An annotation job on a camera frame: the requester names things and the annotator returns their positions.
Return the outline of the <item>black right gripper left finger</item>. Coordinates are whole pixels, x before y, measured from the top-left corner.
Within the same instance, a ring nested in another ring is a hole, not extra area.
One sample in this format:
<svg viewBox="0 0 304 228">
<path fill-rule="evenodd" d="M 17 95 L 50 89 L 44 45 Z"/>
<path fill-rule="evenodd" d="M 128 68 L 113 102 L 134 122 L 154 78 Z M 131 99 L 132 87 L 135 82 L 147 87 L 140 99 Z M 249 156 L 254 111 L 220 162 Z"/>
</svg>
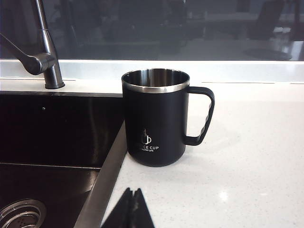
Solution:
<svg viewBox="0 0 304 228">
<path fill-rule="evenodd" d="M 101 227 L 126 228 L 129 224 L 129 209 L 132 197 L 133 192 L 130 190 L 130 188 L 126 188 Z"/>
</svg>

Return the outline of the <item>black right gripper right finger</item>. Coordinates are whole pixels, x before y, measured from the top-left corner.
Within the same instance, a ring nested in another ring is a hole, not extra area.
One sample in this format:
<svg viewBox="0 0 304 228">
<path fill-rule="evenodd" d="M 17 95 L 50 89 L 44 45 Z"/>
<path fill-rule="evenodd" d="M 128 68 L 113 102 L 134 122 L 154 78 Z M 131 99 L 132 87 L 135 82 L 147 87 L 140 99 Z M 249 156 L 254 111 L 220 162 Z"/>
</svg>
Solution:
<svg viewBox="0 0 304 228">
<path fill-rule="evenodd" d="M 140 188 L 135 191 L 133 197 L 133 227 L 154 228 L 154 223 Z"/>
</svg>

